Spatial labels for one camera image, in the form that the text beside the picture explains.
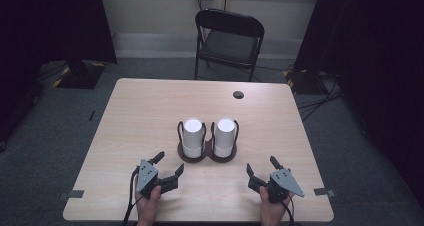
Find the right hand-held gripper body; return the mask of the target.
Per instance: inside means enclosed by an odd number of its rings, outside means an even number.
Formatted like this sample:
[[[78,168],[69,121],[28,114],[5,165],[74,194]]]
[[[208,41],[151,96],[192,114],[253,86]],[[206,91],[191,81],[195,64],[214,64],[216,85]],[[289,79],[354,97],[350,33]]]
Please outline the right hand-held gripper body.
[[[279,169],[272,172],[266,188],[271,203],[284,201],[290,193],[294,193],[300,197],[305,196],[305,193],[288,169]]]

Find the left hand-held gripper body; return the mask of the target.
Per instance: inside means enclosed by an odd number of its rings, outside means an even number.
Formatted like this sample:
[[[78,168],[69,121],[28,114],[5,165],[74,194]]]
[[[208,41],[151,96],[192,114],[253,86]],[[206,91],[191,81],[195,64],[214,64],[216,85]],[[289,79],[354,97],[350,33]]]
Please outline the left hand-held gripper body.
[[[152,190],[161,183],[161,179],[158,177],[159,172],[155,168],[155,164],[157,163],[158,160],[155,159],[142,159],[140,161],[136,191],[143,197],[150,198]]]

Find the white cup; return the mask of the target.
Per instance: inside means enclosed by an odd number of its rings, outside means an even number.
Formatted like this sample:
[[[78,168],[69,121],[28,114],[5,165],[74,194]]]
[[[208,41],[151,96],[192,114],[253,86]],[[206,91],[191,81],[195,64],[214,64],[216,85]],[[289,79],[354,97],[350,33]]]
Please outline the white cup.
[[[236,125],[233,119],[222,118],[215,127],[215,142],[214,153],[216,156],[225,158],[231,155],[234,139],[235,139]]]
[[[189,158],[198,158],[202,154],[202,122],[197,118],[189,118],[183,122],[183,152]]]

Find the dark double cup holder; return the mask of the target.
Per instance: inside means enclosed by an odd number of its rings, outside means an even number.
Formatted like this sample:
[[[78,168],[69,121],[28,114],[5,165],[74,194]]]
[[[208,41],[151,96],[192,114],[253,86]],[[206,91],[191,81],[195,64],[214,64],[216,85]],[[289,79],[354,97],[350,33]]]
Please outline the dark double cup holder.
[[[189,158],[187,157],[184,152],[183,152],[183,145],[182,145],[182,130],[183,130],[183,122],[184,121],[180,121],[177,125],[177,133],[178,133],[178,138],[179,138],[179,143],[177,146],[177,151],[178,151],[178,155],[179,157],[188,163],[197,163],[202,161],[204,158],[209,157],[212,161],[218,162],[218,163],[227,163],[230,162],[237,153],[237,139],[238,139],[238,134],[239,134],[239,124],[236,120],[234,120],[235,125],[236,125],[236,130],[235,130],[235,139],[234,139],[234,145],[233,145],[233,149],[232,149],[232,153],[230,156],[225,157],[225,158],[221,158],[215,155],[214,153],[214,142],[215,142],[215,127],[216,124],[215,122],[213,122],[211,124],[211,138],[209,140],[206,139],[206,135],[207,135],[207,128],[206,128],[206,124],[204,122],[202,122],[202,126],[203,126],[203,137],[202,137],[202,141],[203,141],[203,145],[202,145],[202,154],[200,157],[198,158]]]

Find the person's left hand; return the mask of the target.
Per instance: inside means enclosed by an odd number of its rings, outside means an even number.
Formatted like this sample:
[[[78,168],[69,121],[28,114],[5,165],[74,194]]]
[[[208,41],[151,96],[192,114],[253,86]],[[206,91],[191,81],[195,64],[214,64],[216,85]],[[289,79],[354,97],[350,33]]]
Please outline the person's left hand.
[[[151,191],[151,197],[146,199],[140,193],[135,193],[138,220],[136,226],[153,226],[157,216],[158,200],[161,197],[161,187],[156,186]]]

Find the person's right hand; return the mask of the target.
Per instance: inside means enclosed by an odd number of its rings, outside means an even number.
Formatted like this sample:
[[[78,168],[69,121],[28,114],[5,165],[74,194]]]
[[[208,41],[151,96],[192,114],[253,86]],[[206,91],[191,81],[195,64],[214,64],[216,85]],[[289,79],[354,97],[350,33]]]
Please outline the person's right hand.
[[[293,193],[290,193],[283,204],[273,204],[269,201],[269,194],[265,187],[261,186],[260,190],[260,222],[261,226],[279,226],[283,216],[286,213],[285,206],[288,206],[291,202],[290,198],[294,196]]]

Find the grey tape piece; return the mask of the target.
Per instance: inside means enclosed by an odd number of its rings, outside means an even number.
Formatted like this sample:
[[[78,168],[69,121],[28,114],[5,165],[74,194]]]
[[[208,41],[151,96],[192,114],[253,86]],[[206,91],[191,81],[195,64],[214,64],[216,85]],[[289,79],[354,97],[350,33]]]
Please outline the grey tape piece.
[[[66,201],[69,198],[82,198],[84,195],[83,190],[70,190],[68,192],[62,192],[59,194],[58,199],[61,201]]]
[[[333,189],[329,190],[326,188],[315,188],[314,193],[316,196],[326,195],[328,198],[332,198],[336,196],[336,192]]]

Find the black stand base striped tape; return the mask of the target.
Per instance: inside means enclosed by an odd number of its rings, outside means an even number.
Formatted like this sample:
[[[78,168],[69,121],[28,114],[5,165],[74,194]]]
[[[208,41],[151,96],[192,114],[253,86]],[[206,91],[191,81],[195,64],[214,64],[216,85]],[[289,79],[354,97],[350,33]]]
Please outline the black stand base striped tape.
[[[53,86],[68,89],[94,89],[104,69],[104,63],[66,61],[66,68]]]
[[[283,75],[293,94],[318,95],[321,93],[318,78],[306,71],[294,72],[293,70],[286,70]]]

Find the black folding chair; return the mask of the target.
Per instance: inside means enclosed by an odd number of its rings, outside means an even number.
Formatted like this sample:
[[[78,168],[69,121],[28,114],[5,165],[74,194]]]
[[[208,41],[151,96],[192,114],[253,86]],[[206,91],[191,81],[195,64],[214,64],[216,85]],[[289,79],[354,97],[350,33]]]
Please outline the black folding chair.
[[[260,54],[265,29],[256,18],[208,8],[195,16],[197,28],[195,73],[198,77],[199,61],[249,70],[252,80]]]

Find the dark curtain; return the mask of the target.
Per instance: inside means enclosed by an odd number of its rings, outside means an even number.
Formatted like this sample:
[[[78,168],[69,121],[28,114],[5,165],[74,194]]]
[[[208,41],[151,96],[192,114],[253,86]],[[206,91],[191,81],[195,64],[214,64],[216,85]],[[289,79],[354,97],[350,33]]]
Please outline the dark curtain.
[[[424,209],[424,0],[317,0],[295,68],[338,75]]]
[[[117,61],[102,0],[0,0],[0,151],[51,61]]]

